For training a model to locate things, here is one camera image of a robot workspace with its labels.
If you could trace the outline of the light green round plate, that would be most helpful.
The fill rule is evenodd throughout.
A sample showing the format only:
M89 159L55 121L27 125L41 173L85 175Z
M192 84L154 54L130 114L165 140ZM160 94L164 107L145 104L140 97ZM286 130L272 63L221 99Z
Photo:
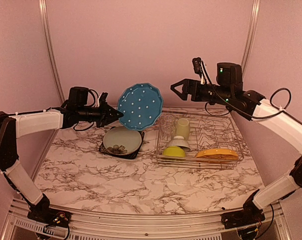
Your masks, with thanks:
M137 130L124 126L110 129L103 137L103 146L115 155L127 155L135 152L142 144L142 136Z

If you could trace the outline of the blue polka dot plate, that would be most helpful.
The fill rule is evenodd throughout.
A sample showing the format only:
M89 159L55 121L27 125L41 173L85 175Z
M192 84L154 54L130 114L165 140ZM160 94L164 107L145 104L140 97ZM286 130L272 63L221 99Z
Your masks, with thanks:
M161 116L163 102L158 88L150 83L137 83L118 99L117 110L123 114L119 122L129 130L143 131Z

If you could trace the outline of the black floral square plate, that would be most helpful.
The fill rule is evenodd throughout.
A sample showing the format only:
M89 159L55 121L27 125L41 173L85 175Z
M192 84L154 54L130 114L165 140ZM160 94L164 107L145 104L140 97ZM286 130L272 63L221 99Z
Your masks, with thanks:
M117 158L133 160L137 157L144 132L129 130L124 126L112 127L105 133L99 152Z

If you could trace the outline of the orange polka dot plate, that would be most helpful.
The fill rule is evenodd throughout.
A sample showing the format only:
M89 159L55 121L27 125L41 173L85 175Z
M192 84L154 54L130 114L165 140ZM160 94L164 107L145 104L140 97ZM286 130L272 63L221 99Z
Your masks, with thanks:
M239 155L231 149L228 148L211 148L199 151L196 155L196 158L203 159L219 159L219 160L238 160Z

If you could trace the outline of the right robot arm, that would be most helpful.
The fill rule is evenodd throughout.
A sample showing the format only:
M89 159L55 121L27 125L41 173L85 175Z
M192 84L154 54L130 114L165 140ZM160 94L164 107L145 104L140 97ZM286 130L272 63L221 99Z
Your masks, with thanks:
M236 63L217 64L216 84L213 84L204 62L198 57L192 60L194 72L200 80L185 78L171 85L170 89L183 101L223 105L249 121L254 121L292 145L300 154L293 169L266 188L253 193L243 204L238 219L249 224L269 204L286 198L302 189L302 122L278 107L264 95L254 90L243 90L242 67Z

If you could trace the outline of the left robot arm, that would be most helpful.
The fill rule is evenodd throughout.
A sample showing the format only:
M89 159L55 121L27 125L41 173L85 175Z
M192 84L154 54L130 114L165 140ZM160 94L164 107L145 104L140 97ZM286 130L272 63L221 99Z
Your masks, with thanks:
M108 105L108 94L98 95L87 87L75 86L60 107L39 111L4 113L0 111L0 171L11 187L19 192L29 205L30 213L44 223L54 219L50 201L35 185L19 161L17 139L49 130L72 128L80 122L109 125L123 113Z

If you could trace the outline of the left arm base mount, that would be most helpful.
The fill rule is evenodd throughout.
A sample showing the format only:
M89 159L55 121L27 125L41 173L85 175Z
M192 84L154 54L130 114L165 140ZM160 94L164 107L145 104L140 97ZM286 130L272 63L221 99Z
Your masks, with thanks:
M67 228L71 219L71 213L65 210L58 210L54 208L33 208L27 214L31 220L46 224L47 227L58 226Z

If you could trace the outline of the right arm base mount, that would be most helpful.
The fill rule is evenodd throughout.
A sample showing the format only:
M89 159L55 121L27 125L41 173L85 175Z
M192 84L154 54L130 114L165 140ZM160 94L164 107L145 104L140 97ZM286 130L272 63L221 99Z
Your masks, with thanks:
M221 215L221 223L225 229L232 229L263 222L266 219L263 210L244 208L242 210L225 212Z

